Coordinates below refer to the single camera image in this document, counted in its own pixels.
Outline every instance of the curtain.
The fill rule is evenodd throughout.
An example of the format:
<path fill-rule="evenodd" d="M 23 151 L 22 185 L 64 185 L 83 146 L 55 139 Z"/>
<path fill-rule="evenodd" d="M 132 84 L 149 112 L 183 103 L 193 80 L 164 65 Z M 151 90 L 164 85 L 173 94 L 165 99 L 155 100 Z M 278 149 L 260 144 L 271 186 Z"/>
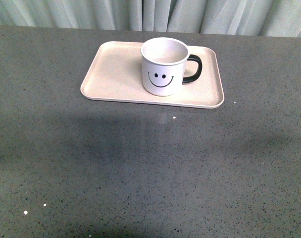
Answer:
<path fill-rule="evenodd" d="M 0 0 L 0 25 L 301 37 L 301 0 Z"/>

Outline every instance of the mug handle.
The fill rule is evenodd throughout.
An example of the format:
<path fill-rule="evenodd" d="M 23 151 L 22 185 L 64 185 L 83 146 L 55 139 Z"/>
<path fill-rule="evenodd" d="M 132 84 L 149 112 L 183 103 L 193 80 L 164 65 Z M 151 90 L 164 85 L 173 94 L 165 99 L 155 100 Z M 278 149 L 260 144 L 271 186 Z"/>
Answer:
<path fill-rule="evenodd" d="M 198 69 L 197 69 L 197 72 L 194 75 L 189 76 L 189 77 L 184 77 L 184 79 L 182 80 L 182 84 L 191 83 L 191 82 L 196 81 L 200 77 L 201 72 L 202 72 L 202 61 L 199 58 L 199 56 L 189 55 L 189 58 L 187 60 L 197 62 L 198 63 Z"/>

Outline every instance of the beige tray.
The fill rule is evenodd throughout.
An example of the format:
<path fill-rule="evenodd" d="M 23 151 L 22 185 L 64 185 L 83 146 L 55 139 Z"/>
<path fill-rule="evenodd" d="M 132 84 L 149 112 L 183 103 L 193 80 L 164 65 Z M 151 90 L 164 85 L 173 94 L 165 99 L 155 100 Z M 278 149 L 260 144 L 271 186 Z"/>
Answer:
<path fill-rule="evenodd" d="M 167 97 L 150 94 L 142 84 L 142 43 L 106 42 L 102 44 L 81 85 L 88 99 L 130 103 L 159 104 L 191 108 L 217 108 L 224 93 L 213 50 L 188 46 L 191 54 L 203 63 L 200 78 L 182 86 L 182 90 Z M 198 64 L 188 61 L 185 76 L 195 74 Z"/>

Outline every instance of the white mug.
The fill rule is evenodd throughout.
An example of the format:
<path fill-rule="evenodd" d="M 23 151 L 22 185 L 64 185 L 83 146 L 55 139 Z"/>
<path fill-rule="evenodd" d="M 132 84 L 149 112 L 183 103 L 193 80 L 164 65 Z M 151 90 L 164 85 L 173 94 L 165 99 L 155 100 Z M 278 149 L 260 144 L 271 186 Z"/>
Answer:
<path fill-rule="evenodd" d="M 143 86 L 157 96 L 177 93 L 182 84 L 196 81 L 202 72 L 202 61 L 191 55 L 185 43 L 173 38 L 153 38 L 142 44 Z M 184 77 L 186 61 L 198 63 L 197 72 Z"/>

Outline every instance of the quartz countertop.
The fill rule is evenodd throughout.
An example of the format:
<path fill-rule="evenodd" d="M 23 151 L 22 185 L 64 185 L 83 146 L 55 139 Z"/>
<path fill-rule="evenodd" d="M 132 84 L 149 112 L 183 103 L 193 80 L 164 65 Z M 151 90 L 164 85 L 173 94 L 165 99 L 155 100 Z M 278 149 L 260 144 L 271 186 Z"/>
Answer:
<path fill-rule="evenodd" d="M 220 107 L 81 94 L 159 36 L 216 52 Z M 0 26 L 0 237 L 49 236 L 301 238 L 301 39 Z"/>

